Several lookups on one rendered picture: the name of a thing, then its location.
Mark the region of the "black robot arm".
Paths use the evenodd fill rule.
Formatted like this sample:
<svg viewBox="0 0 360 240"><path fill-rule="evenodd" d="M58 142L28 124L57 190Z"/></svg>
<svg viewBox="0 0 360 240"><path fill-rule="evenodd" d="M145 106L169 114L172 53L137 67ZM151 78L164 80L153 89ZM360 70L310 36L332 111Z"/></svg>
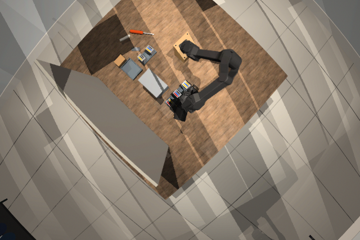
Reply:
<svg viewBox="0 0 360 240"><path fill-rule="evenodd" d="M224 49L220 52L208 51L200 49L200 47L189 40L183 41L179 47L183 54L186 54L187 57L194 61L198 62L199 59L203 58L220 62L220 74L215 81L207 85L202 91L192 95L191 92L184 90L183 95L179 98L179 103L181 105L176 108L174 119L185 122L188 112L193 113L194 111L201 109L208 99L220 90L223 90L226 86L232 84L233 79L241 66L242 59L232 49ZM229 73L228 67L231 68Z"/></svg>

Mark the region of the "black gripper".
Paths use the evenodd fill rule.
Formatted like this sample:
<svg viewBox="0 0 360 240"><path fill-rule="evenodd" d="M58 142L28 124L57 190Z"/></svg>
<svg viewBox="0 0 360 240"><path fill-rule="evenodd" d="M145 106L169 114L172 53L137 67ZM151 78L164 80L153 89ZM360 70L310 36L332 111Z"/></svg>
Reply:
<svg viewBox="0 0 360 240"><path fill-rule="evenodd" d="M198 91L193 87L191 86L189 89L188 89L189 92L191 92L191 95L194 94L194 93L198 93ZM170 110L175 114L176 112L176 108L179 107L181 104L179 103L179 99L175 102L175 104L173 104L171 107L170 107Z"/></svg>

